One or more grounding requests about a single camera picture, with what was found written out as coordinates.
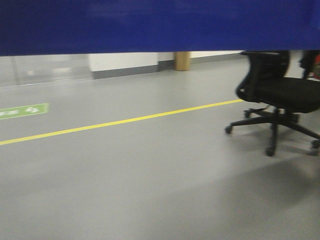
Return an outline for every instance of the green floor sticker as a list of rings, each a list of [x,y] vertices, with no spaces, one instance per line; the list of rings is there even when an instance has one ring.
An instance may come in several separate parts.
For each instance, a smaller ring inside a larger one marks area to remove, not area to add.
[[[11,108],[0,109],[0,120],[11,119],[23,116],[45,114],[48,112],[48,103],[29,105],[29,106],[17,106]]]

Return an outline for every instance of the yellow floor line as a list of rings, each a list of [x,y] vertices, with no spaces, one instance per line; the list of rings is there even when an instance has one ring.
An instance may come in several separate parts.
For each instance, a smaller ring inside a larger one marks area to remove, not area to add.
[[[53,132],[48,132],[48,133],[38,134],[33,136],[25,136],[25,137],[0,141],[0,145],[14,144],[14,143],[19,143],[19,142],[24,142],[24,141],[34,140],[34,139],[42,139],[42,138],[56,136],[56,135],[70,134],[70,133],[79,132],[83,130],[103,128],[103,127],[108,127],[108,126],[113,126],[118,124],[126,124],[126,123],[136,122],[140,120],[163,117],[163,116],[172,115],[172,114],[180,114],[180,113],[190,112],[190,111],[199,110],[199,109],[212,108],[212,107],[226,105],[226,104],[234,104],[242,101],[243,100],[241,99],[223,101],[223,102],[217,102],[217,103],[212,103],[212,104],[207,104],[202,106],[195,106],[195,107],[189,107],[189,108],[184,108],[184,109],[179,109],[174,111],[167,111],[167,112],[162,112],[162,113],[152,114],[147,116],[134,117],[134,118],[124,119],[119,121],[111,121],[111,122],[105,122],[105,123],[96,124],[96,125],[82,126],[82,127],[71,128],[71,129],[60,130],[60,131],[53,131]]]

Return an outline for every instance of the chair armrest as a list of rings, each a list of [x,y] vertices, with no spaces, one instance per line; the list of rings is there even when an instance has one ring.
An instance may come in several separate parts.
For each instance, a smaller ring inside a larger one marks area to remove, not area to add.
[[[273,51],[242,51],[240,54],[245,56],[256,57],[275,57],[280,55],[280,53]]]

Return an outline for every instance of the office chair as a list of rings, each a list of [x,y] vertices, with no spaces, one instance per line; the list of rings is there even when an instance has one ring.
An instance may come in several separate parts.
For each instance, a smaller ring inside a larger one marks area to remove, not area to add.
[[[248,56],[250,69],[236,88],[237,96],[247,102],[274,106],[273,112],[265,108],[244,111],[244,120],[232,122],[225,128],[231,134],[234,126],[271,124],[271,143],[265,149],[273,156],[277,147],[278,125],[283,125],[317,140],[312,147],[320,147],[320,135],[299,125],[295,113],[310,113],[320,108],[320,82],[308,79],[284,77],[290,63],[289,51],[243,51]],[[249,118],[252,113],[259,115]]]

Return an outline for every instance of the chair base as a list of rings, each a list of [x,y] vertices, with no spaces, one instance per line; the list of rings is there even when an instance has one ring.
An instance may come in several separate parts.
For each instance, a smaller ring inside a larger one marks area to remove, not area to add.
[[[305,134],[312,138],[317,139],[312,142],[312,147],[315,149],[320,148],[320,135],[299,125],[298,124],[299,115],[293,114],[287,111],[285,113],[280,113],[280,110],[278,108],[275,108],[273,113],[263,111],[263,109],[258,109],[258,110],[249,109],[244,111],[244,116],[248,118],[251,113],[258,114],[259,116],[245,119],[245,120],[234,121],[225,128],[225,132],[227,134],[231,134],[232,129],[235,126],[267,124],[267,123],[271,124],[272,135],[271,135],[270,146],[267,147],[265,150],[265,153],[270,157],[272,157],[276,152],[279,125],[286,126],[287,128],[293,129],[302,134]]]

